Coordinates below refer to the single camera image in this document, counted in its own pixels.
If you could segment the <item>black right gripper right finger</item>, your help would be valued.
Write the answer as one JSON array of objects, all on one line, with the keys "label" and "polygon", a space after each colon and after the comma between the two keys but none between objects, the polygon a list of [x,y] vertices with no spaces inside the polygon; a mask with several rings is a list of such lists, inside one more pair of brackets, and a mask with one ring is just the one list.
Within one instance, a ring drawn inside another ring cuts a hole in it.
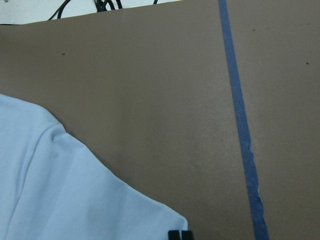
[{"label": "black right gripper right finger", "polygon": [[193,232],[191,230],[182,230],[181,240],[194,240]]}]

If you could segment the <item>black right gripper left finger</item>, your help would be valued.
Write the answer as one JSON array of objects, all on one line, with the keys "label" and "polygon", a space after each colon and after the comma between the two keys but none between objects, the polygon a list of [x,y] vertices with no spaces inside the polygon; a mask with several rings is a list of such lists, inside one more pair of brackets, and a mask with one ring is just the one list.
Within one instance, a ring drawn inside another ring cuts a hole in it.
[{"label": "black right gripper left finger", "polygon": [[168,231],[168,240],[181,240],[179,230],[169,230]]}]

